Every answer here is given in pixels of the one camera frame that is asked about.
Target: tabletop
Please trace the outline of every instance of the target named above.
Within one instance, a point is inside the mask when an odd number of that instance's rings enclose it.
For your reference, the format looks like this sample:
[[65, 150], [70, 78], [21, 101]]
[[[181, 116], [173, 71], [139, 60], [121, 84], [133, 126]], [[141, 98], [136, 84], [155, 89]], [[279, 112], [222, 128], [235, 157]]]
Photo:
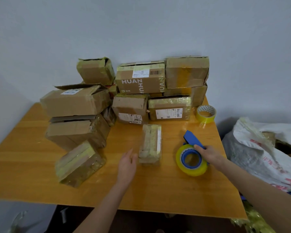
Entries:
[[[34, 104], [0, 144], [0, 199], [95, 207], [116, 182], [117, 165], [130, 148], [139, 152], [142, 126], [116, 122], [99, 151], [107, 163], [79, 188], [59, 184], [54, 165], [66, 151], [44, 138], [49, 118]], [[190, 130], [203, 145], [225, 155], [215, 123], [200, 126], [192, 113], [187, 121], [155, 121], [162, 125], [160, 166], [138, 165], [120, 209], [246, 219], [237, 189], [212, 165], [198, 177], [183, 173], [175, 153]]]

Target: blue tape dispenser wheel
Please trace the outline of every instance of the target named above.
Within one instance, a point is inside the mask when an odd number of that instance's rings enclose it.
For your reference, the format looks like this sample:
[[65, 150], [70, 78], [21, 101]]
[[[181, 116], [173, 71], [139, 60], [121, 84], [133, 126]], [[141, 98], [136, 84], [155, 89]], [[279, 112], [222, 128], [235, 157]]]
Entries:
[[205, 173], [207, 170], [207, 162], [202, 158], [193, 145], [199, 145], [203, 149], [205, 147], [189, 130], [184, 134], [186, 145], [181, 146], [176, 153], [176, 163], [178, 167], [190, 176], [199, 176]]

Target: plastic wrap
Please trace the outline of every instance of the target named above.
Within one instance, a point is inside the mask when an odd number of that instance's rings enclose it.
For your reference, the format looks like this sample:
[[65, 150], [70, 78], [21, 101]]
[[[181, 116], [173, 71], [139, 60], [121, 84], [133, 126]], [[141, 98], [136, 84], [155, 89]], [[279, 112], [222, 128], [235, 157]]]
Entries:
[[191, 114], [191, 97], [167, 97], [149, 100], [150, 119], [188, 120]]
[[162, 155], [162, 126], [143, 125], [143, 142], [139, 151], [139, 163], [160, 164]]
[[60, 183], [78, 187], [105, 163], [105, 157], [88, 141], [84, 141], [58, 160], [55, 170]]
[[244, 209], [248, 216], [248, 220], [231, 219], [233, 224], [240, 227], [244, 226], [248, 233], [275, 233], [248, 201], [244, 202]]

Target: white label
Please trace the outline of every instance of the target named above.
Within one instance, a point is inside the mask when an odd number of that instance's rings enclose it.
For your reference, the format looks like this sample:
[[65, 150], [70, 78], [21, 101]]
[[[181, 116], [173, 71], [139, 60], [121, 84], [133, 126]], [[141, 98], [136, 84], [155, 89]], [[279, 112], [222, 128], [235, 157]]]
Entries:
[[74, 95], [75, 93], [81, 91], [83, 88], [79, 88], [79, 89], [69, 89], [64, 91], [63, 93], [61, 93], [61, 95]]
[[155, 110], [157, 119], [179, 119], [182, 118], [182, 108]]
[[123, 121], [128, 121], [129, 123], [136, 123], [136, 124], [142, 123], [142, 117], [141, 115], [138, 115], [138, 114], [119, 113], [119, 119]]
[[162, 127], [157, 129], [157, 152], [161, 152], [161, 135], [162, 135]]
[[134, 70], [132, 72], [133, 78], [148, 78], [150, 73], [150, 69], [144, 69], [144, 70]]

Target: tape roll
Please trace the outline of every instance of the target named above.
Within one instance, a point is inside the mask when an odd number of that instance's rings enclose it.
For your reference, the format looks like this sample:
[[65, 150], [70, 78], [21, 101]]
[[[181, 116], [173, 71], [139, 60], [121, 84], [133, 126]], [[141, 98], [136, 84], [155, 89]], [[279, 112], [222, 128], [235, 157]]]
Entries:
[[[198, 156], [199, 161], [196, 165], [190, 166], [185, 163], [185, 159], [189, 154], [195, 154]], [[205, 173], [207, 170], [207, 162], [202, 158], [192, 145], [181, 146], [176, 153], [176, 163], [182, 172], [190, 176], [199, 176]]]
[[[210, 117], [206, 117], [204, 115], [201, 115], [201, 112], [208, 112], [211, 114]], [[217, 111], [214, 107], [210, 106], [210, 105], [201, 105], [198, 106], [197, 108], [197, 112], [196, 112], [196, 119], [200, 122], [200, 123], [211, 123], [214, 121], [214, 118], [217, 115]]]

